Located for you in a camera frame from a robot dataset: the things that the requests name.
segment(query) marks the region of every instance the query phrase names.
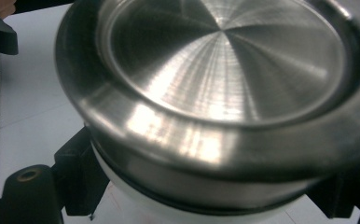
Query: hand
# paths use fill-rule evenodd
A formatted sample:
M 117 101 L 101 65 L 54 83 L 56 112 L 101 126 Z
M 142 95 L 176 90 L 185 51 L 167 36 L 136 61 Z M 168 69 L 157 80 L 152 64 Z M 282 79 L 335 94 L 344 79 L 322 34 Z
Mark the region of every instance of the hand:
M 14 3 L 16 0 L 0 0 L 0 18 L 4 19 L 5 17 L 11 15 L 15 12 Z

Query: white surface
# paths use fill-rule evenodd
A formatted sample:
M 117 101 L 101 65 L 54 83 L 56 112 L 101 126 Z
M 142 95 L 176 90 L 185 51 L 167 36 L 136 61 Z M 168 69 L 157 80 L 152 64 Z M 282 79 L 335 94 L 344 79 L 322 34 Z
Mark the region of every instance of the white surface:
M 11 16 L 6 22 L 19 36 L 20 54 L 1 62 L 0 197 L 4 181 L 17 170 L 54 163 L 53 154 L 81 129 L 82 120 L 66 99 L 56 76 L 53 46 L 68 6 Z M 110 184 L 91 222 L 87 217 L 64 216 L 66 224 L 166 223 L 143 212 Z M 355 224 L 351 219 L 328 220 L 307 198 L 265 224 Z

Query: metal lid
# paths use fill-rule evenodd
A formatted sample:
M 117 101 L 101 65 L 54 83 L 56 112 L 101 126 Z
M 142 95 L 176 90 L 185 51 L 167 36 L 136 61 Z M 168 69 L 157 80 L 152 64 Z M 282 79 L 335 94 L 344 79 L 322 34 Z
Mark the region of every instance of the metal lid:
M 56 61 L 104 160 L 188 203 L 360 161 L 360 1 L 77 1 Z

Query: metal container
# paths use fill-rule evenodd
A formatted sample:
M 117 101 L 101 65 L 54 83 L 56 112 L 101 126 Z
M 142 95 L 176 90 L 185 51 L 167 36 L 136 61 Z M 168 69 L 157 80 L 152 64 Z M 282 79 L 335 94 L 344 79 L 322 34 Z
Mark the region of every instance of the metal container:
M 261 212 L 360 161 L 360 1 L 80 0 L 59 78 L 144 195 Z

